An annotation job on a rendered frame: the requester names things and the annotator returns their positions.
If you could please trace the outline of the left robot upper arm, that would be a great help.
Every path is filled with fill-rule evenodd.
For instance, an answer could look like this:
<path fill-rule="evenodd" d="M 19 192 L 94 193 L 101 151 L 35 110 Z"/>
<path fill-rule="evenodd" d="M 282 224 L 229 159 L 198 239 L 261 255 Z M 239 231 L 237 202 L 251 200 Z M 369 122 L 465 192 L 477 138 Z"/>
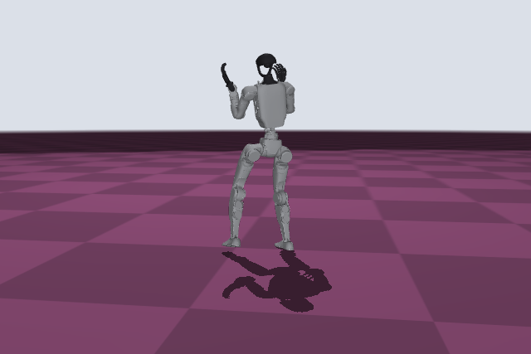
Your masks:
<path fill-rule="evenodd" d="M 239 103 L 237 105 L 237 115 L 234 119 L 242 119 L 246 115 L 246 109 L 250 103 L 251 100 L 253 100 L 256 97 L 257 88 L 255 85 L 253 86 L 246 86 L 241 91 L 241 98 L 239 100 Z"/>

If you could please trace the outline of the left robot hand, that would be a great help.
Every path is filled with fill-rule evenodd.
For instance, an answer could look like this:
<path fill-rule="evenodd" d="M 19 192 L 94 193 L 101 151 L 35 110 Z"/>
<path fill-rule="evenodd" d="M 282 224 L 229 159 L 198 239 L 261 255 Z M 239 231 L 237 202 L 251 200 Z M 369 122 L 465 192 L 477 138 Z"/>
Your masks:
<path fill-rule="evenodd" d="M 225 81 L 226 84 L 227 84 L 226 87 L 228 87 L 229 90 L 230 90 L 231 92 L 233 92 L 233 91 L 235 90 L 235 88 L 234 88 L 234 86 L 233 86 L 233 82 L 230 82 L 230 81 L 229 81 L 229 78 L 228 78 L 228 76 L 227 76 L 227 74 L 226 74 L 226 71 L 224 70 L 226 65 L 227 65 L 226 63 L 223 63 L 223 64 L 222 64 L 222 67 L 221 67 L 222 78 L 224 79 L 224 81 Z"/>

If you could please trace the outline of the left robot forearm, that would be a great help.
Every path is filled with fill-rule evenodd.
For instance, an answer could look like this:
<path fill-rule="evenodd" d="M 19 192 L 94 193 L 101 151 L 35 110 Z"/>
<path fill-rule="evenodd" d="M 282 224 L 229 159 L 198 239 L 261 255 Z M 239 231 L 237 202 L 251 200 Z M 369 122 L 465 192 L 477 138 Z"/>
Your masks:
<path fill-rule="evenodd" d="M 238 103 L 239 103 L 239 95 L 238 95 L 238 93 L 236 92 L 236 85 L 233 84 L 233 86 L 234 86 L 235 90 L 234 90 L 233 92 L 231 92 L 231 91 L 229 90 L 229 88 L 228 88 L 228 91 L 230 92 L 231 113 L 232 113 L 232 115 L 233 115 L 233 118 L 235 118 L 236 115 L 237 115 L 237 111 L 236 111 L 236 109 L 237 109 L 237 105 L 238 105 Z"/>

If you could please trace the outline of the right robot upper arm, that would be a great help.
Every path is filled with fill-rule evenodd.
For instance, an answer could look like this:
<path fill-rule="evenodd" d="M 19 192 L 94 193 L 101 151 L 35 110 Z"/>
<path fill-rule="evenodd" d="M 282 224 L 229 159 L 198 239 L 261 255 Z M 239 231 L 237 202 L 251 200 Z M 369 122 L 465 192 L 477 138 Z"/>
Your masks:
<path fill-rule="evenodd" d="M 285 84 L 285 88 L 286 88 L 286 112 L 287 114 L 292 114 L 295 111 L 295 108 L 294 108 L 295 87 L 291 85 L 289 82 L 283 82 L 283 83 Z"/>

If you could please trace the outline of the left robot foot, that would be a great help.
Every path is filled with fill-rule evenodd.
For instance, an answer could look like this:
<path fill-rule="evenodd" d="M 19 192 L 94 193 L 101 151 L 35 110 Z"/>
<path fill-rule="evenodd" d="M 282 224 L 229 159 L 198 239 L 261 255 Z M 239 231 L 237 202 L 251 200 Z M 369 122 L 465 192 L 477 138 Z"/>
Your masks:
<path fill-rule="evenodd" d="M 229 238 L 226 242 L 222 243 L 223 246 L 227 247 L 241 247 L 241 241 L 239 238 Z"/>

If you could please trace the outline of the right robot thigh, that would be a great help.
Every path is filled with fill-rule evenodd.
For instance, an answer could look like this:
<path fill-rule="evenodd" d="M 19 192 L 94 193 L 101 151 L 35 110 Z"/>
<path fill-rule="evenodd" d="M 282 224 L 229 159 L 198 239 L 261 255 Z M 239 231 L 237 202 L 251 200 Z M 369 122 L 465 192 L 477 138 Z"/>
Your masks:
<path fill-rule="evenodd" d="M 286 194 L 285 181 L 288 173 L 288 162 L 292 159 L 291 151 L 285 147 L 281 146 L 281 154 L 279 157 L 274 158 L 273 165 L 273 186 L 274 186 L 274 195 L 273 201 L 276 205 L 284 205 L 286 203 Z"/>

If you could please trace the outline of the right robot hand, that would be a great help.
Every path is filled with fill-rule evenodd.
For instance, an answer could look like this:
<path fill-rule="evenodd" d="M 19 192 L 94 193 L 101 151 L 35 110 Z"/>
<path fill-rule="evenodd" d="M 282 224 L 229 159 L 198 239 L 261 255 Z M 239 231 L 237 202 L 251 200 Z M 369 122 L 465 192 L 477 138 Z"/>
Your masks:
<path fill-rule="evenodd" d="M 279 68 L 278 68 L 276 65 L 277 65 Z M 275 71 L 275 73 L 276 73 L 276 78 L 277 78 L 277 79 L 279 78 L 279 80 L 280 80 L 281 82 L 285 82 L 285 79 L 286 79 L 286 78 L 285 78 L 285 77 L 286 77 L 286 68 L 284 68 L 282 64 L 276 64 L 276 65 L 274 65 L 274 67 L 275 67 L 277 70 L 276 70 L 274 67 L 272 67 L 272 69 L 273 69 L 273 70 Z M 277 72 L 277 71 L 278 71 L 278 72 Z M 285 72 L 284 72 L 284 71 L 285 71 Z M 278 81 L 279 81 L 279 80 L 278 80 Z"/>

